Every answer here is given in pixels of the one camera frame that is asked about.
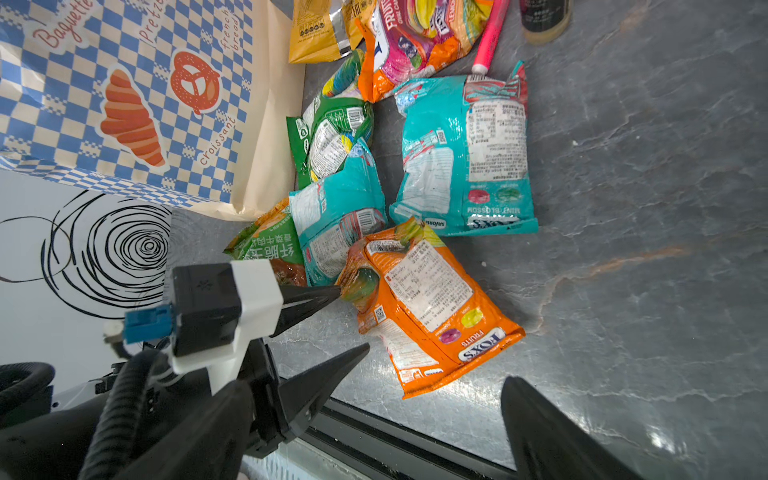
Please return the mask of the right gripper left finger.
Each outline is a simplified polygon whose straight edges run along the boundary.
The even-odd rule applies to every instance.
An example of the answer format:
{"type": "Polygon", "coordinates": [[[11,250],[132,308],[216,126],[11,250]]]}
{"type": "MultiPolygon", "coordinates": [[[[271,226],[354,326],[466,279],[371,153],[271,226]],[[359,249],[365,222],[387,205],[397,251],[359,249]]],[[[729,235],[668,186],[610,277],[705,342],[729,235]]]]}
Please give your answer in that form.
{"type": "Polygon", "coordinates": [[[235,479],[253,420],[247,383],[236,380],[196,408],[119,479],[235,479]]]}

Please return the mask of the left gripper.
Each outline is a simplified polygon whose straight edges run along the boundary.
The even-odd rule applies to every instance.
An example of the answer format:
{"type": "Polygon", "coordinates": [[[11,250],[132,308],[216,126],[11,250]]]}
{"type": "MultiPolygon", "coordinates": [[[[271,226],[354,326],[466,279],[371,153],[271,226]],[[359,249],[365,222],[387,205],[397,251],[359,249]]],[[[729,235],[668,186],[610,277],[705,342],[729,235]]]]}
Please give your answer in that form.
{"type": "MultiPolygon", "coordinates": [[[[271,338],[336,301],[341,288],[285,285],[280,292],[283,306],[271,338]]],[[[292,441],[307,431],[369,351],[370,345],[363,343],[280,384],[269,347],[259,339],[248,346],[235,379],[216,392],[204,369],[159,381],[153,387],[152,410],[143,420],[143,457],[240,459],[250,447],[269,454],[282,435],[292,441]]]]}

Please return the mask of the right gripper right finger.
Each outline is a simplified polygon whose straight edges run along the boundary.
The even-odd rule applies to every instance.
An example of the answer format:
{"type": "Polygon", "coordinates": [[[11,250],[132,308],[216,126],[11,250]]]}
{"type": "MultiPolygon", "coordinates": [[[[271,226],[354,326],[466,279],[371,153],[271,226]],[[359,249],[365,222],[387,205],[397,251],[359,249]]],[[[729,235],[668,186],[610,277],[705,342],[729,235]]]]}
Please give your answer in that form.
{"type": "Polygon", "coordinates": [[[501,413],[520,479],[637,479],[521,377],[508,377],[501,413]]]}

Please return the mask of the green red snack bag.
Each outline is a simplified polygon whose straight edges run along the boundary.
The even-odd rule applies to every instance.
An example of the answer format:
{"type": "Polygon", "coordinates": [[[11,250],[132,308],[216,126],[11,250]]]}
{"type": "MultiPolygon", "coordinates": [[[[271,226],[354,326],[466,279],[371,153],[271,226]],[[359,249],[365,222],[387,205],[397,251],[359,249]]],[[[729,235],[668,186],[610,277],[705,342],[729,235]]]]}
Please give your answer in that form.
{"type": "Polygon", "coordinates": [[[233,260],[269,260],[280,285],[308,285],[288,197],[241,230],[224,253],[233,260]]]}

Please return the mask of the orange Fox's snack bag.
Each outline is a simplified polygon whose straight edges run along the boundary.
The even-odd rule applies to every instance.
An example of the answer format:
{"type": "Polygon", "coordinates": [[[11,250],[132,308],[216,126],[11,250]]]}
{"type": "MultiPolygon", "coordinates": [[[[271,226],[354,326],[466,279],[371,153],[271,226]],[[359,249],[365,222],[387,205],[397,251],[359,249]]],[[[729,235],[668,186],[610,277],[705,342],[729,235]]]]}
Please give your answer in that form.
{"type": "Polygon", "coordinates": [[[525,336],[416,218],[358,240],[337,284],[360,334],[385,344],[405,398],[457,380],[525,336]]]}

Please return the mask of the green white snack bag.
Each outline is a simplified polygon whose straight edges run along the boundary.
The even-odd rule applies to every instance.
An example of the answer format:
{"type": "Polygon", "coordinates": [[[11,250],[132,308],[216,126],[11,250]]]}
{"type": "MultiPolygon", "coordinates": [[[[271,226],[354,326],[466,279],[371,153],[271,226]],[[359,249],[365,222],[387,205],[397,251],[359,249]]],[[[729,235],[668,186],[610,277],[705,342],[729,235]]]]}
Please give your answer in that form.
{"type": "Polygon", "coordinates": [[[351,53],[304,113],[286,119],[301,189],[337,173],[355,143],[360,139],[369,142],[372,137],[373,106],[362,98],[358,87],[364,58],[362,50],[351,53]]]}

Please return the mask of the teal mint snack bag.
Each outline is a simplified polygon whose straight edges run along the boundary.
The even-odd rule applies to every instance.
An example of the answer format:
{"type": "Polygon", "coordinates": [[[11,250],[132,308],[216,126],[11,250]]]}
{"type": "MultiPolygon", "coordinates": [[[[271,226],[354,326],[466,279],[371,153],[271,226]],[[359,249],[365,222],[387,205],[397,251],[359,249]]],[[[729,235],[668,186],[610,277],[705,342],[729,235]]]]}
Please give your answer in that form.
{"type": "Polygon", "coordinates": [[[404,117],[404,178],[389,216],[440,236],[539,229],[527,159],[523,62],[505,80],[479,75],[409,80],[394,100],[404,117]]]}

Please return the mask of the blue checkered paper bag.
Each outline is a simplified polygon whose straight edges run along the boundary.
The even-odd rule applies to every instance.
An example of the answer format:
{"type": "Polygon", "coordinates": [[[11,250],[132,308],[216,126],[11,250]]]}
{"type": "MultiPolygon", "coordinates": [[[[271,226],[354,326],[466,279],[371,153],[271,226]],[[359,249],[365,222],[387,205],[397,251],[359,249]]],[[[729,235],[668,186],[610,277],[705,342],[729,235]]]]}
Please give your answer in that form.
{"type": "Polygon", "coordinates": [[[5,1],[1,166],[252,220],[296,179],[290,28],[270,1],[5,1]]]}

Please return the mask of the yellow snack bag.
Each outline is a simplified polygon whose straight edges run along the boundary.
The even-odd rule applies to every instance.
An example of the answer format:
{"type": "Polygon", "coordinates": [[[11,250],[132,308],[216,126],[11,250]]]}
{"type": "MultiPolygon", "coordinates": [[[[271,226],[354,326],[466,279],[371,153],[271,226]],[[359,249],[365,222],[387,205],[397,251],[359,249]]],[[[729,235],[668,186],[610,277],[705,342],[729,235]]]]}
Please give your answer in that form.
{"type": "Polygon", "coordinates": [[[289,46],[291,64],[333,62],[363,42],[357,22],[366,23],[372,0],[295,0],[289,46]]]}

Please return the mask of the orange snack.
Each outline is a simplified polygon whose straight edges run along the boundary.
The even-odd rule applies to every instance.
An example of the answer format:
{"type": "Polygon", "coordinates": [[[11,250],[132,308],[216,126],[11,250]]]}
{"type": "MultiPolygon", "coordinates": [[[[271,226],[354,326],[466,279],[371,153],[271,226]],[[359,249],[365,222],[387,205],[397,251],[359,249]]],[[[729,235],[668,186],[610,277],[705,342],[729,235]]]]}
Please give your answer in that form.
{"type": "Polygon", "coordinates": [[[399,85],[429,77],[467,55],[481,38],[492,1],[380,0],[355,25],[365,53],[362,99],[376,103],[399,85]]]}

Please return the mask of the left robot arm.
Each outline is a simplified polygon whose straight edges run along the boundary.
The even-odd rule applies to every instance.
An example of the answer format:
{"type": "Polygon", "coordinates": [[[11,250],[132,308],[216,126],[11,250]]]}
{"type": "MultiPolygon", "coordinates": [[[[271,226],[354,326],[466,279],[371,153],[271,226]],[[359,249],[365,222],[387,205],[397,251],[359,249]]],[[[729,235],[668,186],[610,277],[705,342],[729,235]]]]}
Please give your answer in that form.
{"type": "Polygon", "coordinates": [[[107,393],[1,432],[5,479],[235,479],[303,434],[365,358],[362,344],[282,379],[267,339],[338,298],[335,287],[175,284],[172,348],[145,350],[107,393]]]}

